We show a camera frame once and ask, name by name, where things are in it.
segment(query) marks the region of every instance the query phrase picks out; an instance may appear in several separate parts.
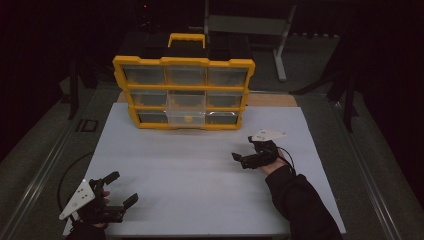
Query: white tabletop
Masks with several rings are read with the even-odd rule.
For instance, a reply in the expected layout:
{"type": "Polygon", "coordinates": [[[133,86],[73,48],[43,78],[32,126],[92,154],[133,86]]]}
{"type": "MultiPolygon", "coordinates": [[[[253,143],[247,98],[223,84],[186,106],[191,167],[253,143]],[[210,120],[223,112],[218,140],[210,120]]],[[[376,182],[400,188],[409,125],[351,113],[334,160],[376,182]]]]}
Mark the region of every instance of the white tabletop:
{"type": "MultiPolygon", "coordinates": [[[[137,129],[126,103],[115,103],[86,173],[98,179],[121,177],[106,186],[110,205],[133,193],[140,200],[110,224],[120,237],[265,236],[289,233],[288,222],[272,205],[260,170],[242,169],[231,152],[253,154],[247,137],[260,129],[287,136],[274,140],[293,157],[320,194],[342,233],[346,232],[321,161],[300,108],[247,107],[239,130],[137,129]]],[[[69,232],[70,224],[65,228],[69,232]]]]}

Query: floor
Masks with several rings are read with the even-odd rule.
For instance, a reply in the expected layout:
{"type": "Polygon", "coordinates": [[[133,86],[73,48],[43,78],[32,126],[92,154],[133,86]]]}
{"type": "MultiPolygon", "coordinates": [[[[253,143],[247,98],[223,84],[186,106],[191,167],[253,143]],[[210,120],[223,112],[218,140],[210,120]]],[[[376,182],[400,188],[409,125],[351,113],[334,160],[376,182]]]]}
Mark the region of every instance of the floor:
{"type": "MultiPolygon", "coordinates": [[[[251,91],[299,89],[318,79],[337,39],[289,38],[283,54],[287,82],[277,80],[272,53],[254,49],[256,72],[251,91]]],[[[355,97],[353,133],[341,122],[343,102],[328,102],[320,87],[295,96],[302,108],[345,223],[347,240],[424,239],[424,212],[408,187],[396,160],[368,113],[360,93],[355,97]]],[[[96,90],[81,89],[80,110],[69,121],[69,106],[58,102],[0,165],[0,239],[61,239],[58,184],[63,174],[64,202],[85,175],[111,105],[120,89],[110,79],[96,90]],[[97,121],[95,131],[81,131],[80,120],[97,121]]]]}

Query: clear plastic drawer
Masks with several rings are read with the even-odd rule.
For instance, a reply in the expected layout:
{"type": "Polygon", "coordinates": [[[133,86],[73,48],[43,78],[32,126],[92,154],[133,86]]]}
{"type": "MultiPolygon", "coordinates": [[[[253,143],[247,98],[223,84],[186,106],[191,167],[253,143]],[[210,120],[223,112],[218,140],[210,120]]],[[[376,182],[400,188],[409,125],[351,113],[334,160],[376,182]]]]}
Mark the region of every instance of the clear plastic drawer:
{"type": "Polygon", "coordinates": [[[130,90],[135,105],[165,106],[166,90],[130,90]]]}
{"type": "Polygon", "coordinates": [[[236,124],[238,112],[212,112],[206,113],[207,124],[236,124]]]}
{"type": "Polygon", "coordinates": [[[205,125],[205,112],[166,111],[168,123],[174,127],[196,128],[205,125]]]}
{"type": "Polygon", "coordinates": [[[240,107],[243,92],[207,91],[208,107],[240,107]]]}
{"type": "Polygon", "coordinates": [[[168,84],[205,85],[205,67],[174,65],[165,67],[165,70],[168,84]]]}
{"type": "Polygon", "coordinates": [[[205,91],[168,91],[167,110],[205,111],[205,91]]]}
{"type": "Polygon", "coordinates": [[[211,86],[244,86],[247,68],[208,68],[208,85],[211,86]]]}
{"type": "Polygon", "coordinates": [[[167,123],[165,111],[158,110],[138,110],[138,116],[142,123],[167,123]]]}
{"type": "Polygon", "coordinates": [[[157,85],[165,84],[165,74],[162,66],[149,65],[123,65],[128,83],[157,85]]]}

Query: black sleeve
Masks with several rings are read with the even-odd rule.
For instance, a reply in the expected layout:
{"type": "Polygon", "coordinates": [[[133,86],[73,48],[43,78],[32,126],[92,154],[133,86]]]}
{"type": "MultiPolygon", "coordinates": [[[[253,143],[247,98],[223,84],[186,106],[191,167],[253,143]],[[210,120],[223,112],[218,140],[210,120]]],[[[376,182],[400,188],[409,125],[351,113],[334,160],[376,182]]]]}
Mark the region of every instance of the black sleeve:
{"type": "Polygon", "coordinates": [[[105,240],[105,231],[91,224],[75,222],[66,240],[105,240]]]}
{"type": "Polygon", "coordinates": [[[277,210],[290,221],[293,240],[343,239],[333,217],[303,175],[293,177],[283,166],[265,179],[277,210]]]}

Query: yellow handle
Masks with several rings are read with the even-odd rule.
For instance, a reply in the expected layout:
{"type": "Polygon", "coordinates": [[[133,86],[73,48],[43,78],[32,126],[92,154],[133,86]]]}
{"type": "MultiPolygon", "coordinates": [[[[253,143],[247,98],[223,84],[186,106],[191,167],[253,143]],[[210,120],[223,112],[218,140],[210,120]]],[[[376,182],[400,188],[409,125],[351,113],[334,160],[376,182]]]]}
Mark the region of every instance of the yellow handle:
{"type": "Polygon", "coordinates": [[[191,34],[191,33],[171,33],[169,36],[168,47],[171,47],[171,43],[173,40],[180,41],[202,41],[203,48],[205,48],[206,40],[204,34],[191,34]]]}

